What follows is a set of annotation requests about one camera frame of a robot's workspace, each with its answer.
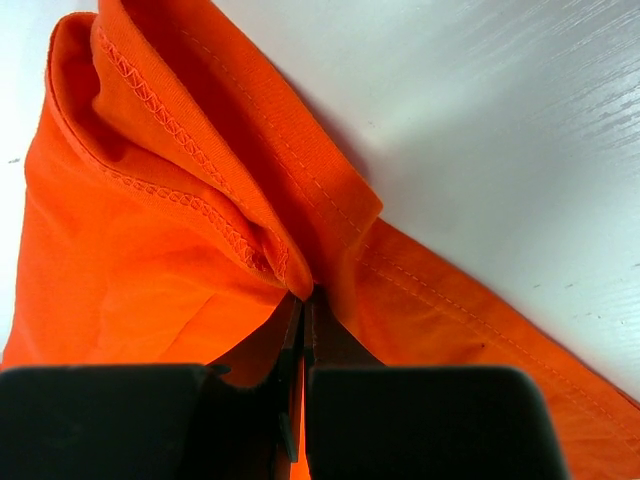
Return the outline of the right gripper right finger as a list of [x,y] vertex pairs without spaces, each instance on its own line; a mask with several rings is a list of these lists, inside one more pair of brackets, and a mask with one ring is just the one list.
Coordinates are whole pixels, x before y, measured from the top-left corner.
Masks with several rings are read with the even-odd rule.
[[336,318],[324,289],[314,289],[304,303],[304,440],[311,479],[316,459],[313,434],[313,407],[318,404],[312,393],[313,375],[321,369],[380,367],[383,363]]

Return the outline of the orange t shirt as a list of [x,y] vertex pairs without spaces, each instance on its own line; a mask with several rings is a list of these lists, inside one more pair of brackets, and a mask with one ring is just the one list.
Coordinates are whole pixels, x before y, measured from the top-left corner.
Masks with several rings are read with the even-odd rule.
[[205,363],[324,287],[391,365],[529,374],[576,479],[639,475],[639,406],[381,201],[207,1],[103,1],[55,26],[25,162],[4,368]]

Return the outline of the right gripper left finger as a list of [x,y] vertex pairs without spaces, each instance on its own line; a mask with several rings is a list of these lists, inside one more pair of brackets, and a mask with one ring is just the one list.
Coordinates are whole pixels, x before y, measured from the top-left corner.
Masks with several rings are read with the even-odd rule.
[[258,404],[292,463],[300,457],[302,336],[303,303],[287,293],[264,324],[209,364],[225,383],[263,396]]

